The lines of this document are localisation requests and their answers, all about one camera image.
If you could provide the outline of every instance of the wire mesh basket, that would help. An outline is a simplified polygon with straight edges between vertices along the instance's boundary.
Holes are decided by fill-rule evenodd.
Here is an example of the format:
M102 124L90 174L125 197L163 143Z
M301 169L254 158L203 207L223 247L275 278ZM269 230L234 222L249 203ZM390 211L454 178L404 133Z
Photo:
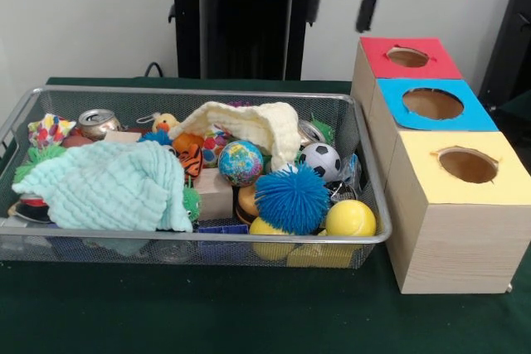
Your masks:
M27 124L45 113L77 120L87 109L112 109L123 125L155 111L184 120L207 101L253 105L283 101L299 117L312 116L334 127L341 158L356 153L362 163L360 200L374 212L371 237L243 235L51 228L7 216L17 201L15 169L27 159ZM359 268L374 245L391 234L391 222L360 107L345 95L214 90L163 90L46 86L28 92L0 129L0 260L138 264L223 264L276 267ZM235 219L202 221L202 226L237 225Z

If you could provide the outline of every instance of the black cable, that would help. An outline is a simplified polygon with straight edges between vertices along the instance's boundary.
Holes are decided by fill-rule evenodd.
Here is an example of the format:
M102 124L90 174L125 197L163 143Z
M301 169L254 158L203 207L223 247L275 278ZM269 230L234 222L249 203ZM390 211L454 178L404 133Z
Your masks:
M151 64L148 65L148 69L144 72L144 76L146 77L149 76L149 73L151 72L153 67L157 68L158 76L163 78L164 77L163 69L160 67L160 65L157 62L152 62Z

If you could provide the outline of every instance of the mint green blanket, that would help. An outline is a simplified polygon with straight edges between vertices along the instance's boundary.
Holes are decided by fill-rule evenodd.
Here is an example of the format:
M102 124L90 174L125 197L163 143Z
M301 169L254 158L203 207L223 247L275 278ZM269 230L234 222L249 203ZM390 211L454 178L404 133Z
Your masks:
M61 228L192 231L183 207L184 171L155 142L98 142L38 164L18 193L42 196Z

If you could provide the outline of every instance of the circular hole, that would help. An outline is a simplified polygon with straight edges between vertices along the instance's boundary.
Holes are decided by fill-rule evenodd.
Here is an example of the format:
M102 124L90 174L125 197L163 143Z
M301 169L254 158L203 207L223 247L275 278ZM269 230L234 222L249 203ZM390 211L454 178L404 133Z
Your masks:
M422 51L407 47L393 47L387 52L389 59L395 64L407 68L421 68L426 65L430 58Z
M439 154L445 170L464 182L490 182L498 173L498 163L479 151L468 148L449 148Z
M430 119L453 119L464 109L457 97L439 89L409 90L402 99L407 109Z

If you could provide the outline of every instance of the white wall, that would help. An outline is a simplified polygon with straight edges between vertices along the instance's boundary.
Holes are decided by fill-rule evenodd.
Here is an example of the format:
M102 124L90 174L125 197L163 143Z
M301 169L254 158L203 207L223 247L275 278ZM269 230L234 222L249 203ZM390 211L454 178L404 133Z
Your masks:
M304 79L348 80L361 0L321 0L307 31ZM378 0L374 36L438 36L475 91L481 87L508 0Z
M0 0L0 119L49 76L176 75L173 0ZM360 0L321 0L303 79L350 80ZM438 36L478 90L507 0L379 0L375 36Z

